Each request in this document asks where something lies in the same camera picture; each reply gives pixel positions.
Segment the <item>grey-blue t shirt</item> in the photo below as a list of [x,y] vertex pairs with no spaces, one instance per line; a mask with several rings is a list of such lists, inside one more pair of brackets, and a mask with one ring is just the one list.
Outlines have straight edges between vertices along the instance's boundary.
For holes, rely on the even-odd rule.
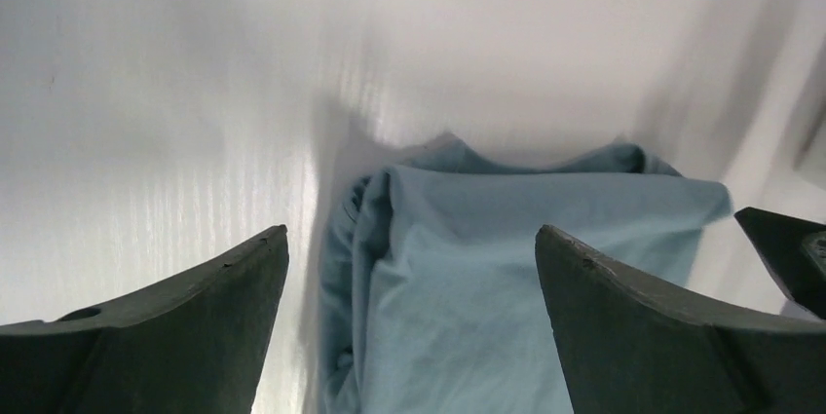
[[728,189],[634,144],[546,168],[462,141],[357,181],[319,259],[322,413],[568,413],[535,238],[553,225],[685,284]]

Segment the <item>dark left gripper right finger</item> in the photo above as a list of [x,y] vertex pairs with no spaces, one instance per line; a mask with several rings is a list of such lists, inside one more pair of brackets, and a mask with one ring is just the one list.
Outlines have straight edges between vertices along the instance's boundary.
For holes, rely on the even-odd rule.
[[821,413],[825,326],[706,297],[553,226],[544,304],[578,413]]

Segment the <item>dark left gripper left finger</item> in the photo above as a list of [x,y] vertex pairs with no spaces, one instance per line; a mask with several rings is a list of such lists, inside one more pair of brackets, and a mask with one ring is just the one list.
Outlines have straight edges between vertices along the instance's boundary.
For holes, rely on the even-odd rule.
[[289,263],[270,227],[221,255],[58,320],[1,329],[5,413],[247,413]]

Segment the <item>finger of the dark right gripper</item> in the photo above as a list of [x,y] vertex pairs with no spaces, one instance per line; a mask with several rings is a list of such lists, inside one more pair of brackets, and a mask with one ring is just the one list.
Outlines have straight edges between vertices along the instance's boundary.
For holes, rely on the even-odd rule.
[[755,207],[735,215],[786,299],[825,318],[825,226]]

